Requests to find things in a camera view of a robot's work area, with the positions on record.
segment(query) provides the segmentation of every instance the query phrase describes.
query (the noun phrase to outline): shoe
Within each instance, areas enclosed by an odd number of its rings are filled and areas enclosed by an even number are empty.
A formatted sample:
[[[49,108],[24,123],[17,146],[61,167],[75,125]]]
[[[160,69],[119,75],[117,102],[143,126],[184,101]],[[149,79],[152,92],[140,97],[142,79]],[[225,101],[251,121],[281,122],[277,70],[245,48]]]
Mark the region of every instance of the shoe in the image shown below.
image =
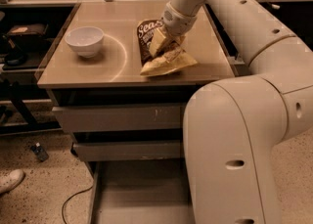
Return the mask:
[[[0,177],[0,194],[9,192],[16,188],[25,174],[22,170],[13,170],[9,175]]]

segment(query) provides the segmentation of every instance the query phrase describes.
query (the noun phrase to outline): white bowl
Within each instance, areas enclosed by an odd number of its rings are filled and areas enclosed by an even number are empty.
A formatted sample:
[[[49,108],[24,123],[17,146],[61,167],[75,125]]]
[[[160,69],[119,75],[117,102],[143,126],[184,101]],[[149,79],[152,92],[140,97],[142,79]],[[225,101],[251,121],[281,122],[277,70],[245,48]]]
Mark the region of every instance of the white bowl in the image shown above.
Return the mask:
[[[102,47],[104,33],[95,26],[73,29],[66,35],[66,43],[78,56],[90,58],[98,54]]]

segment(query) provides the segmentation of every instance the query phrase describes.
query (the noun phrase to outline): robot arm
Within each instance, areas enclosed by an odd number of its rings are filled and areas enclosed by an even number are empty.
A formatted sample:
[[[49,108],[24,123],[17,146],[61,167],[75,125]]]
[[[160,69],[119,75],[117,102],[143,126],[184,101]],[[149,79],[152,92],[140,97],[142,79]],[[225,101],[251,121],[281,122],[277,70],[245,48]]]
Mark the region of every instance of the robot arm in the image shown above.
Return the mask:
[[[188,103],[184,148],[197,224],[279,224],[273,146],[313,125],[313,54],[254,0],[170,0],[172,36],[209,4],[252,76],[210,83]]]

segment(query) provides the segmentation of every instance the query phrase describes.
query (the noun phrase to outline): workbench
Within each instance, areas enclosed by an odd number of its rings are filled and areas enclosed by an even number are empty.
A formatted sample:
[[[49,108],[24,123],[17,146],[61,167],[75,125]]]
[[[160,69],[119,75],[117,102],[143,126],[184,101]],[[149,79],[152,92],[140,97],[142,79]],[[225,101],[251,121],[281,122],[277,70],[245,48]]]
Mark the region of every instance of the workbench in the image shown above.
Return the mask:
[[[203,8],[182,45],[199,64],[165,76],[140,75],[136,27],[159,19],[166,2],[80,4],[67,31],[101,28],[100,54],[82,59],[62,39],[36,73],[95,177],[90,223],[194,223],[183,161],[184,108],[204,84],[234,74]]]

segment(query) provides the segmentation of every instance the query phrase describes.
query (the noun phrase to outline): drawer front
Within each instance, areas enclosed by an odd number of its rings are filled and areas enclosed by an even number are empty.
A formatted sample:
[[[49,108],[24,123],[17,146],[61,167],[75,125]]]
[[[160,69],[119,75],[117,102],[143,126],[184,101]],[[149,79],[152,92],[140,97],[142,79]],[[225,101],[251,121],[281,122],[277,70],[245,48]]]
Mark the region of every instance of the drawer front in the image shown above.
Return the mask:
[[[181,140],[74,144],[82,161],[167,159],[184,156]]]
[[[173,129],[182,127],[185,105],[54,107],[65,132]]]

